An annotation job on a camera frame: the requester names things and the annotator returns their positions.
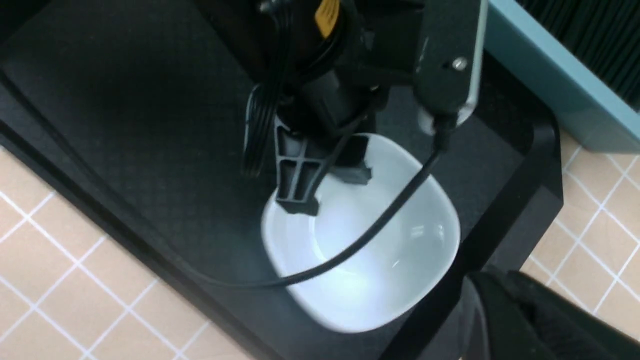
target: tiled floor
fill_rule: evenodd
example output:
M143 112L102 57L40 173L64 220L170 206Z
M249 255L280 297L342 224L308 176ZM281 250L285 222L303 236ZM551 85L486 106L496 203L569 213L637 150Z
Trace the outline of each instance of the tiled floor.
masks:
M640 161L563 136L565 207L523 270L640 338ZM238 360L242 350L0 149L1 360Z

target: black chair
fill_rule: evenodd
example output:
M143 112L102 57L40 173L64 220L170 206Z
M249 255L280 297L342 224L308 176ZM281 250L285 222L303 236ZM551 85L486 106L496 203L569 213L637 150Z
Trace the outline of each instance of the black chair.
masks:
M464 360L640 359L635 340L518 272L467 275L461 303Z

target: tile grout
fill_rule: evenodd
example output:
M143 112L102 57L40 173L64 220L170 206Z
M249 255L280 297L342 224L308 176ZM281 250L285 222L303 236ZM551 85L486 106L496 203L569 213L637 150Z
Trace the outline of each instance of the tile grout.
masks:
M619 166L612 158L611 156L607 156L607 158L614 164L614 166L618 169L618 170L622 170L622 167ZM634 165L636 164L636 162L638 161L640 157L636 156L631 163L627 166L626 169L622 170L622 177L620 179L618 179L618 182L616 182L616 184L614 185L614 188L612 189L612 192L615 192L618 187L620 186L620 184L622 182L624 182L625 179L631 181L632 183L633 180L631 180L628 176L628 172L634 167ZM567 171L567 174L569 176L572 177L572 179L578 184L578 186L580 186L582 188L582 190L587 194L587 196L594 201L596 204L598 204L598 212L603 211L604 213L606 213L607 215L609 215L622 229L625 233L627 233L633 240L636 241L636 247L634 249L634 251L631 253L631 255L627 258L625 264L623 265L622 269L618 272L618 274L615 274L611 269L609 269L608 266L606 266L604 264L604 262L595 255L595 253L593 253L591 251L591 249L589 249L583 242L582 242L582 235L580 238L575 238L575 235L569 230L567 229L561 221L556 221L557 224L559 225L563 225L563 229L566 233L568 233L572 238L574 238L576 240L577 243L580 243L580 245L584 248L585 251L587 251L589 253L589 255L594 258L594 260L596 260L596 262L610 275L612 275L614 277L613 282L611 283L611 285L609 285L607 291L604 293L603 297L600 299L600 301L598 302L598 305L596 306L595 311L598 311L600 309L600 307L602 306L602 304L606 301L607 296L610 294L611 290L613 290L614 286L616 285L616 283L620 284L621 286L623 286L627 291L629 291L631 293L631 295L633 295L638 301L640 301L640 297L637 296L637 294L635 293L635 291L633 291L631 289L631 287L626 284L622 279L620 279L620 276L622 275L622 273L626 270L626 268L628 267L628 264L633 260L634 256L637 254L637 251L640 247L640 240L635 236L634 233L632 233L631 231L629 231L627 229L627 227L622 224L622 222L615 216L613 215L606 207L607 202L609 201L609 199L611 198L612 192L609 193L609 195L602 201L602 203L600 203L598 201L598 199L596 199L593 194L591 194L591 192L589 191L589 188L575 175L571 174L571 172Z
M104 239L99 240L96 243L96 246L92 247L91 249L89 249L89 251L85 254L85 256L89 256L101 243L102 241L104 241ZM7 336L9 336L13 330L15 330L18 326L20 326L20 324L29 316L31 315L34 311L36 311L36 308L38 308L38 306L40 306L44 300L47 300L47 297L49 297L49 295L55 291L55 289L75 270L77 269L77 264L73 264L69 269L67 269L67 271L64 272L64 274L62 274L62 276L56 280L56 282L53 283L53 285L51 285L49 287L49 289L47 291L45 291L44 294L42 294L40 296L40 298L38 298L38 300L36 302L33 303L33 306L31 306L31 308L24 314L24 316L20 317L2 336L0 336L0 343L2 341L4 341L4 339L7 338Z
M187 359L184 355L184 352L189 349L189 347L200 337L200 335L209 327L209 321L206 321L196 332L195 334L187 341L186 344L180 349L180 351L175 355L173 360Z
M80 344L80 342L78 342L62 326L60 326L52 318L50 318L49 315L45 314L44 311L42 311L41 309L37 308L35 306L35 304L31 301L31 299L29 299L25 294L20 292L20 290L18 290L12 283L7 281L2 275L0 275L0 283L2 283L7 288L12 290L14 292L14 294L16 294L19 298L22 299L22 301L26 302L30 306L31 309L33 309L32 312L23 315L18 321L20 321L20 322L24 321L24 319L26 319L31 313L35 312L38 315L40 315L47 323L49 323L49 325L53 326L62 336L64 336L67 340L69 340L69 342L71 342L71 344L73 344L73 346L78 348L78 350L80 350L82 352L85 351L84 347L82 346L82 344ZM0 339L0 342L4 341L4 339L7 337L7 335L8 334L5 333L2 336L2 338Z
M111 333L113 329L131 312L131 309L138 304L140 300L158 283L158 279L154 279L140 294L129 304L122 314L87 348L86 352L80 357L81 360L86 359L91 353L102 343L102 341Z
M4 197L2 196L4 194L0 193L0 197L5 201L6 199L8 199L8 197L5 195ZM27 222L27 217L31 217L33 216L38 210L40 210L49 200L51 200L52 197L54 197L56 195L56 192L51 192L49 193L49 195L47 195L42 201L40 201L40 203L38 205L36 205L35 208L33 208L33 210L31 210L30 213L28 214L20 214L22 216L22 219L15 224L11 229L9 229L9 231L7 231L1 238L0 238L0 243L2 243L3 241L5 241L9 236L11 236L13 233L15 233L18 229L20 229L21 226L23 226L26 222ZM11 207L13 207L14 209L17 207L16 204L11 204L9 202L7 202L7 204L9 204Z
M580 239L576 239L574 237L575 235L570 233L568 231L568 229L564 225L562 225L562 223L560 221L558 221L558 225L561 225L561 227L563 227L563 230L566 231L569 234L569 236L571 236L576 241L577 245L582 247L582 249L584 251L586 251L589 254L589 256L591 256L591 258L593 260L595 260L600 265L600 267L602 267L602 270L604 270L611 277L613 277L614 284L618 283L618 284L622 285L625 289L627 289L627 291L629 291L631 293L631 295L633 295L633 297L635 297L640 302L640 295L636 294L636 292L628 284L626 284L622 279L620 279L620 277L613 270L611 270L593 251L591 251L591 249L589 249L585 244L583 244Z
M566 164L564 164L564 166L562 167L562 171L566 172L569 169L569 166L573 163L574 159L578 156L578 153L580 152L580 150L582 150L582 145L578 145L577 149L575 149L573 151L573 154L571 155L571 157L569 158L569 160L567 160Z
M591 198L592 201L594 201L597 205L598 205L598 209L596 210L595 214L591 217L591 219L589 220L589 222L587 223L587 226L584 228L584 230L582 230L582 233L580 234L580 236L578 236L576 238L576 236L569 231L564 225L563 225L563 229L566 233L568 233L574 240L575 243L573 244L573 246L571 247L571 249L569 250L569 253L567 253L567 255L565 255L565 257L560 261L560 264L558 264L558 268L556 268L556 270L554 271L554 273L552 274L551 279L549 279L549 284L553 281L553 280L557 280L557 275L560 272L560 270L562 269L562 267L564 266L564 264L567 262L567 260L569 259L569 257L571 257L571 255L573 254L573 251L575 251L575 249L578 247L579 243L582 241L582 237L584 237L584 235L589 231L589 229L591 228L591 225L593 225L593 222L596 220L596 218L598 217L598 215L605 210L605 205L607 204L607 202L609 201L609 199L613 196L613 194L616 192L616 190L618 189L618 187L620 186L620 184L623 182L625 175L627 174L627 172L634 166L636 159L634 159L633 161L631 161L631 164L629 164L629 166L627 167L627 169L625 169L625 171L622 173L621 177L618 179L618 181L616 182L616 184L613 186L613 188L609 191L609 193L607 194L607 196L605 197L605 199L601 202L599 202L592 194L591 192L586 188L586 186L584 186L584 184L582 183L582 181L580 181L577 177L575 177L575 175L573 175L569 170L569 165L573 162L574 158L577 156L578 152L580 151L581 147L579 147L573 154L573 156L569 159L569 161L567 161L566 166L563 169L563 173L567 174L568 176L570 176L577 184L578 186L580 186L583 191L585 191L585 193L587 194L587 196L589 196ZM556 217L556 219L554 220L554 222L556 224L561 224L560 220Z
M636 245L635 249L631 252L631 255L627 258L625 263L622 265L622 267L618 271L618 278L620 278L622 276L622 274L624 274L625 270L627 269L627 267L629 266L629 264L631 263L633 258L636 256L636 254L637 254L639 249L640 249L640 243L638 243ZM605 291L604 295L602 295L602 298L600 299L598 305L596 306L595 312L598 312L598 310L600 309L600 306L602 306L602 304L604 304L605 300L607 299L607 297L609 296L611 290L613 290L613 288L614 288L614 286L616 285L617 282L618 281L616 279L613 279L613 282L611 283L611 285L609 285L609 288L607 289L607 291Z
M542 263L540 263L538 261L538 259L536 259L533 255L529 256L529 259L535 263L536 265L538 265L542 271L544 271L547 275L549 275L550 277L552 277L552 272L547 269L544 265L542 265ZM558 285L560 285L560 287L567 293L569 294L569 296L571 296L580 306L582 306L584 309L589 309L587 307L587 305L583 304L582 301L580 299L578 299L578 296L576 296L576 294L574 294L571 290L569 290L569 288L567 288L560 280L558 279L550 279L551 281L549 282L552 283L553 281L555 281Z
M4 199L6 202L9 203L9 205L11 205L12 207L15 208L16 211L18 211L18 213L20 213L22 216L24 216L27 220L27 222L29 222L33 227L35 227L45 238L47 238L47 240L49 240L49 242L51 242L58 250L60 250L67 258L69 258L69 260L71 260L72 262L74 262L75 264L77 264L77 267L82 270L89 278L91 278L100 288L102 288L107 294L109 294L109 296L111 296L114 300L116 300L117 303L119 303L121 306L123 307L127 307L127 304L120 299L117 295L115 295L115 293L113 293L113 291L111 291L111 289L109 289L108 286L106 286L100 279L98 279L95 275L93 275L89 269L87 269L86 267L84 267L84 265L82 263L80 263L78 261L78 259L76 259L67 249L65 249L53 236L51 236L51 234L49 234L40 224L38 224L37 222L35 222L29 214L27 214L24 210L22 210L16 203L14 203L14 201L12 201L9 197L7 197L3 192L0 192L0 198ZM168 339L166 339L162 333L160 331L158 331L155 327L151 326L151 324L149 324L144 318L142 318L142 316L140 316L138 313L136 313L134 310L131 310L130 312L131 315L133 315L133 317L135 317L139 322L141 322L152 334L154 334L156 337L158 337L167 347L169 347L172 351L174 351L175 353L177 353L179 351L178 348L175 347L175 345L173 345L171 343L171 341L169 341Z

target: yellow label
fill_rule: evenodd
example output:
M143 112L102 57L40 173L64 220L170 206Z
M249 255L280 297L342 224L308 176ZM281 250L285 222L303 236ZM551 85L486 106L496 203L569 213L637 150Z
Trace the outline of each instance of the yellow label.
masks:
M323 0L316 10L316 24L324 38L328 38L338 22L340 0Z

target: bowl rim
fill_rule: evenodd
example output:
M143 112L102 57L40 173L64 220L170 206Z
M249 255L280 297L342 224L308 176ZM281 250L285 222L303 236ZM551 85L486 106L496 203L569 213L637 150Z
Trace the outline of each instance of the bowl rim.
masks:
M403 158L406 159L411 165L413 165L416 168L416 170L419 170L422 167L422 163L420 163L420 161L418 161L418 159L416 159L415 156L413 156L410 152L408 152L404 147L401 147L398 143L387 138L386 136L382 136L374 133L358 133L358 134L354 134L354 136L366 136L369 138L377 138L379 140L382 140L387 145L391 145L396 150L398 150L403 155ZM396 318L400 317L402 314L410 310L413 306L415 306L418 302L420 302L420 300L422 300L426 295L428 295L431 292L431 290L433 290L433 288L444 278L444 275L451 268L451 265L453 264L453 261L455 260L456 255L460 249L460 240L461 240L460 239L460 236L461 236L460 218L458 216L458 212L456 211L456 208L453 206L453 203L451 202L451 199L449 198L447 193L444 191L440 183L435 179L435 177L429 176L427 181L425 181L422 186L425 186L426 184L429 184L429 186L432 187L432 189L434 189L436 196L442 200L441 203L443 208L447 210L446 213L448 214L448 216L452 217L454 222L453 235L451 236L451 239L452 239L451 241L454 242L454 246L452 247L451 253L447 254L448 258L447 258L447 261L445 262L445 266L443 266L436 273L436 276L433 277L433 280L429 282L427 286L423 287L421 291L418 291L413 297L411 297L406 302L405 305L399 306L394 311L389 311L385 313L384 316L377 316L376 319L379 319L379 321L370 322L370 323L359 323L357 324L359 326L350 326L349 324L339 323L339 322L336 322L335 319L327 317L326 315L322 314L322 312L318 310L315 306L313 306L306 299L305 296L303 296L305 291L300 289L300 284L288 286L287 291L293 296L296 302L315 321L317 321L318 323L320 323L321 325L325 326L328 329L331 329L333 331L338 331L338 332L345 332L345 333L357 333L357 332L365 332L365 331L377 329L379 327L382 327L390 323L391 321L395 320ZM267 200L267 203L264 206L264 210L262 212L262 221L260 225L260 234L262 236L262 243L265 247L267 256L271 262L271 266L273 266L278 276L282 277L282 276L289 275L287 272L284 271L284 261L279 259L276 254L275 242L273 240L269 241L265 236L265 234L267 233L266 220L268 218L268 214L272 212L270 211L270 209L273 206L277 206L277 203L275 201L276 191L277 189L274 190L274 192L271 194L271 196Z

